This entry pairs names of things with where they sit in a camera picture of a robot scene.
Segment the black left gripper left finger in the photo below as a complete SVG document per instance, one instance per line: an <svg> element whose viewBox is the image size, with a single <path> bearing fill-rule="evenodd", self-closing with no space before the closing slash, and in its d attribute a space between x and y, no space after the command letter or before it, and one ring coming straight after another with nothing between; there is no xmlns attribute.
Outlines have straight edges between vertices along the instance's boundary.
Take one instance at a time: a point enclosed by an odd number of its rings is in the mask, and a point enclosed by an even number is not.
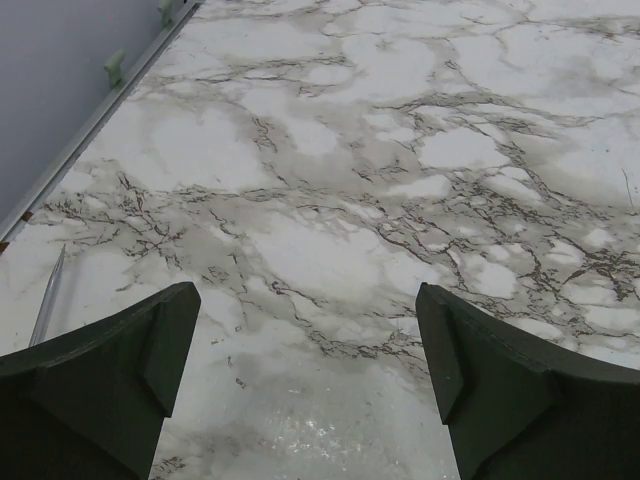
<svg viewBox="0 0 640 480"><path fill-rule="evenodd" d="M193 283L176 283L2 356L2 478L148 478L200 306Z"/></svg>

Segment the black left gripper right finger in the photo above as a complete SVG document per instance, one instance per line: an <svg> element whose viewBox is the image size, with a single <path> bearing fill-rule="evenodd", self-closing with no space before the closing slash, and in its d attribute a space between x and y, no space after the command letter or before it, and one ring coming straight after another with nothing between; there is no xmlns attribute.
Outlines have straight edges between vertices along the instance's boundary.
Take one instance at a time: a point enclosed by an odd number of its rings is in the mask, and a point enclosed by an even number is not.
<svg viewBox="0 0 640 480"><path fill-rule="evenodd" d="M639 373L424 283L416 314L463 479L636 479Z"/></svg>

